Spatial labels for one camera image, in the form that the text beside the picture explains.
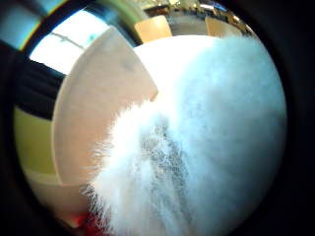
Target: white fur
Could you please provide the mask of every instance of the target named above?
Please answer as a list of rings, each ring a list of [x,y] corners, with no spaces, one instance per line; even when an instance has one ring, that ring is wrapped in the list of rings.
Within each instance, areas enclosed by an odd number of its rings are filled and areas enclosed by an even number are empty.
[[[104,142],[92,200],[116,236],[224,235],[275,177],[285,103],[263,45],[217,39],[190,61],[166,99],[122,112]]]

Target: window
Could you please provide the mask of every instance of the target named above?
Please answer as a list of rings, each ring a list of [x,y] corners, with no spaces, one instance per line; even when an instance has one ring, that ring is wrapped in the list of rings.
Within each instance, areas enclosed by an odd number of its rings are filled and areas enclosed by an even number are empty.
[[[30,58],[67,75],[85,48],[107,28],[102,19],[79,11],[47,35]]]

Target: bright window light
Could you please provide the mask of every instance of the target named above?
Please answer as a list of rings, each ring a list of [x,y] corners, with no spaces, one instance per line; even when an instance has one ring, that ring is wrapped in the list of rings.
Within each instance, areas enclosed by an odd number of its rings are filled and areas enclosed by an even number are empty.
[[[86,11],[79,11],[57,26],[32,52],[33,61],[66,75],[87,48],[108,25]]]

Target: red object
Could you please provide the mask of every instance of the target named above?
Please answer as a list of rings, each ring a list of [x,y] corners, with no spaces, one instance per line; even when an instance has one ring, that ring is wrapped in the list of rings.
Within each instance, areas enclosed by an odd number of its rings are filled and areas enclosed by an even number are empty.
[[[92,213],[85,213],[77,218],[80,225],[79,229],[84,232],[85,236],[112,236],[105,234],[103,229],[99,228],[99,219]]]

